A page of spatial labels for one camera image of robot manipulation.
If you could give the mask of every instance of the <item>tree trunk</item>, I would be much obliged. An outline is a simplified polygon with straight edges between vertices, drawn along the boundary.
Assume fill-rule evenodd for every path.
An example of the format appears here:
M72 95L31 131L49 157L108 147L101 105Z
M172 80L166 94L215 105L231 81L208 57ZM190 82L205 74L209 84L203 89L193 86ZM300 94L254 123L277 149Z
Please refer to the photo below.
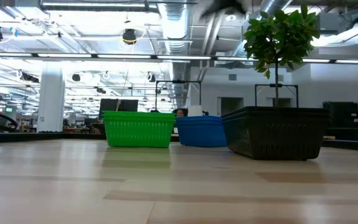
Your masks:
M276 99L274 102L274 107L278 107L278 60L276 59L275 61L275 65L276 65L276 69L275 69L275 81L276 81L276 85L275 85L275 90L276 90Z

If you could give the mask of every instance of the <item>metal stand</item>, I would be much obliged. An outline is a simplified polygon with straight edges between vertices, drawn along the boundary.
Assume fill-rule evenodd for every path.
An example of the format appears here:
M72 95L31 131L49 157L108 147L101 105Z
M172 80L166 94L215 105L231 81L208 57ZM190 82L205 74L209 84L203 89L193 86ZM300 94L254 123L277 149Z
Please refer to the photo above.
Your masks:
M258 93L257 93L257 87L258 86L269 86L269 87L272 87L272 88L275 88L276 87L276 84L255 84L255 106L258 106ZM295 95L296 95L296 107L299 108L299 94L298 94L298 85L283 85L283 84L278 84L278 87L279 88L282 88L283 86L286 86L286 87L295 87Z
M173 84L186 84L186 83L198 83L200 86L200 105L201 105L201 82L200 81L181 81L181 80L157 80L155 81L155 109L157 110L157 97L158 97L158 84L159 83L173 83Z

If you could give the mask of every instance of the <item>plastic basket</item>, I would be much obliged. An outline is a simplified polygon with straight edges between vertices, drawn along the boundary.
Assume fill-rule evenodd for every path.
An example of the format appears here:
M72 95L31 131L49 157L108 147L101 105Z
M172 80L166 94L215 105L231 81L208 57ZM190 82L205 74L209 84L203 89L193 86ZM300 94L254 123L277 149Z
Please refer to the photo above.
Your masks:
M197 147L226 146L222 118L194 116L177 118L180 144Z
M223 116L230 150L253 159L316 159L329 111L250 106Z
M174 122L174 114L104 112L106 137L112 147L168 147Z

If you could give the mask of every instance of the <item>black machine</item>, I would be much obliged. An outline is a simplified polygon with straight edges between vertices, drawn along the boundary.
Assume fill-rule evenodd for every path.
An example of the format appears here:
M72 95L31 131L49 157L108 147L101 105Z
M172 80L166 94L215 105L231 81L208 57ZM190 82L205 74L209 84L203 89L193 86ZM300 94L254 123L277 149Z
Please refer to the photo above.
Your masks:
M96 123L96 118L85 118L84 125L91 126L91 124Z
M329 128L326 135L338 140L358 141L358 104L355 102L324 102L330 110Z
M103 111L137 111L138 100L102 99L100 101L99 119L103 119Z

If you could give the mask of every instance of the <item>computer monitor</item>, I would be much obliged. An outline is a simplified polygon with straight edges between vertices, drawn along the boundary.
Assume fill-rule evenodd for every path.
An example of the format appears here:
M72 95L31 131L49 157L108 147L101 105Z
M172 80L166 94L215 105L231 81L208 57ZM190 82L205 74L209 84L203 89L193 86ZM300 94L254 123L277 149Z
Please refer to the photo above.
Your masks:
M137 111L138 100L121 100L118 111ZM103 111L116 111L118 99L102 99L100 101L99 119L103 119Z
M90 126L92 123L96 123L96 118L85 118L84 125Z

